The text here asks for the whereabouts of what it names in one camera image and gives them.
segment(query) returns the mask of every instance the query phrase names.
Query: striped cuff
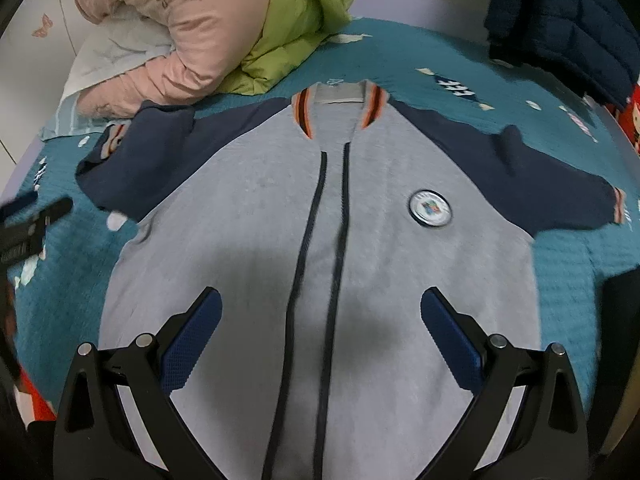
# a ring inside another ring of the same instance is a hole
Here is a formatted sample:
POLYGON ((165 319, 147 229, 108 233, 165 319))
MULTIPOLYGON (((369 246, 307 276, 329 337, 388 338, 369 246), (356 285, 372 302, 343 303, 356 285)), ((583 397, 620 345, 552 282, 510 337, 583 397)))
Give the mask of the striped cuff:
POLYGON ((111 156, 111 153, 116 151, 117 147, 120 145, 122 139, 124 138, 124 134, 127 133, 129 123, 112 124, 111 126, 108 126, 109 137, 104 141, 104 144, 100 149, 100 158, 102 160, 109 158, 111 156))
POLYGON ((616 195, 616 206, 613 209, 613 221, 616 224, 623 224, 625 222, 625 197, 626 194, 621 189, 614 187, 613 193, 616 195))

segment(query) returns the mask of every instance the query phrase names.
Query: pink jacket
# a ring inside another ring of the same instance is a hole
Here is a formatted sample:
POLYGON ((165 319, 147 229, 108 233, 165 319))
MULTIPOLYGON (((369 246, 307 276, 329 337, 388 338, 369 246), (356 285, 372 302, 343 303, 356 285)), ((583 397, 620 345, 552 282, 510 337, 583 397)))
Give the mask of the pink jacket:
POLYGON ((167 25, 176 50, 84 90, 78 99, 82 115, 126 118, 145 99, 190 104, 213 93, 260 37, 269 5, 269 0, 76 0, 76 6, 97 24, 121 2, 167 25))

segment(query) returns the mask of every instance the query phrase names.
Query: red fabric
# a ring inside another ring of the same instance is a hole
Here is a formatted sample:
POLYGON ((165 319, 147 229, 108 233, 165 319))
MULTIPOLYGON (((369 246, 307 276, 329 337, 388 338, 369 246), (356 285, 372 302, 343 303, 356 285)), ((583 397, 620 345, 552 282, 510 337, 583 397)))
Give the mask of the red fabric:
POLYGON ((20 372, 20 378, 22 380, 22 384, 27 390, 27 393, 31 396, 31 402, 33 403, 33 416, 35 417, 35 420, 56 420, 56 415, 54 415, 49 405, 38 393, 36 387, 33 386, 33 383, 31 383, 24 370, 20 372))
POLYGON ((618 123, 620 128, 624 131, 626 137, 629 139, 636 149, 637 153, 640 153, 640 86, 636 85, 633 94, 631 95, 631 102, 626 110, 620 113, 618 117, 618 123))

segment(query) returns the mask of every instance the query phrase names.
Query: metal screw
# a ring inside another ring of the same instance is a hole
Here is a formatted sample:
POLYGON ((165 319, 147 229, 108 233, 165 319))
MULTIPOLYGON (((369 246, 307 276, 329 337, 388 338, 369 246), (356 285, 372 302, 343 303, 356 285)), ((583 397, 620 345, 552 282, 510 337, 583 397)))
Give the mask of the metal screw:
POLYGON ((554 354, 557 355, 564 355, 566 353, 564 346, 562 346, 560 343, 551 343, 551 350, 554 354))
POLYGON ((89 352, 91 352, 91 343, 82 343, 78 347, 78 353, 80 355, 87 355, 89 352))
POLYGON ((154 341, 154 337, 151 334, 140 334, 136 338, 136 345, 140 348, 146 348, 154 341))
POLYGON ((493 334, 489 336, 489 342, 496 348, 504 348, 507 346, 507 338, 501 334, 493 334))

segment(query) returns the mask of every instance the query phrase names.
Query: striped collar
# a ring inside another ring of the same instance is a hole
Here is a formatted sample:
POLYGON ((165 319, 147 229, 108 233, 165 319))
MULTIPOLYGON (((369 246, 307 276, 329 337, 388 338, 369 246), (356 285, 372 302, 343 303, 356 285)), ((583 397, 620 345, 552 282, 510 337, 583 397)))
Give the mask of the striped collar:
MULTIPOLYGON (((389 94, 369 80, 361 81, 361 83, 364 83, 364 106, 362 107, 359 127, 364 129, 380 117, 382 109, 388 101, 389 94)), ((302 92, 295 94, 291 99, 293 117, 309 139, 314 138, 310 120, 310 106, 314 102, 316 91, 320 85, 321 83, 315 83, 309 88, 305 88, 302 92)))

